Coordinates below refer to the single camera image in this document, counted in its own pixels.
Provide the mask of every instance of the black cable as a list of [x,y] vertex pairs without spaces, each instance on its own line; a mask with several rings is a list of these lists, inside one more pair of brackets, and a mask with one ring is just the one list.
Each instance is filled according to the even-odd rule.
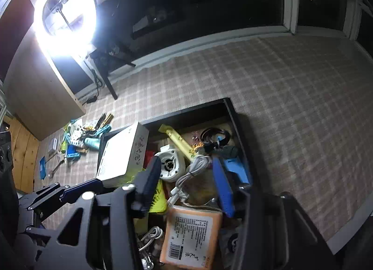
[[[216,134],[223,134],[224,138],[222,140],[213,141],[212,137]],[[231,139],[231,135],[227,130],[211,127],[201,133],[200,139],[204,143],[203,147],[205,152],[209,153],[215,148],[221,148],[227,145]]]
[[85,104],[90,104],[90,103],[94,103],[97,99],[98,99],[98,95],[100,94],[99,91],[98,91],[98,88],[101,88],[103,86],[102,84],[102,81],[101,79],[98,78],[97,74],[96,74],[96,71],[94,69],[91,69],[90,67],[88,67],[87,63],[84,61],[85,65],[87,66],[87,68],[91,71],[92,75],[93,75],[93,78],[94,78],[94,82],[96,84],[96,89],[97,89],[97,95],[95,96],[91,96],[90,98],[88,98],[84,103],[83,105]]

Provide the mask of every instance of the white box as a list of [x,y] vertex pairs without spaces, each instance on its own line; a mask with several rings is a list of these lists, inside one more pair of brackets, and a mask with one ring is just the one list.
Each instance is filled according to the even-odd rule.
[[57,150],[57,138],[52,138],[48,144],[48,154],[52,154]]
[[136,122],[107,141],[96,176],[105,188],[120,187],[142,170],[148,136]]

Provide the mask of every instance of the barcode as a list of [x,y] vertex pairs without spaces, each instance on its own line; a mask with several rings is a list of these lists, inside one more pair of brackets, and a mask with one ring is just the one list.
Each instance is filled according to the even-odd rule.
[[183,254],[183,246],[175,245],[173,243],[170,244],[170,251],[168,252],[169,257],[181,259],[182,254]]

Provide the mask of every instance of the checkered carpet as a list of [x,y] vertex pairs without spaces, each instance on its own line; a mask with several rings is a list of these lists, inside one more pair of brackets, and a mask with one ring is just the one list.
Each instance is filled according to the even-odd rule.
[[[102,90],[86,106],[83,121],[111,112],[117,129],[230,97],[265,189],[292,193],[329,239],[373,191],[372,67],[352,56],[341,51],[341,39],[311,36],[213,47],[117,82],[117,101]],[[41,143],[38,160],[51,137]],[[54,159],[47,167],[56,164]],[[36,170],[35,189],[43,183],[78,184],[93,178],[96,168],[97,153],[90,151],[70,170],[61,166],[53,180],[40,181]],[[61,208],[45,225],[57,227],[67,210]]]

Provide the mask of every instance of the window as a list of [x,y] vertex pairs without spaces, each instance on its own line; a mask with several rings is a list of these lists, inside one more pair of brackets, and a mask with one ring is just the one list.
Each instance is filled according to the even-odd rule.
[[357,42],[373,57],[373,18],[361,10],[361,21]]
[[299,26],[343,30],[347,0],[299,0]]
[[[107,0],[97,8],[94,45],[136,59],[189,39],[283,24],[282,0]],[[109,71],[123,65],[107,60]]]

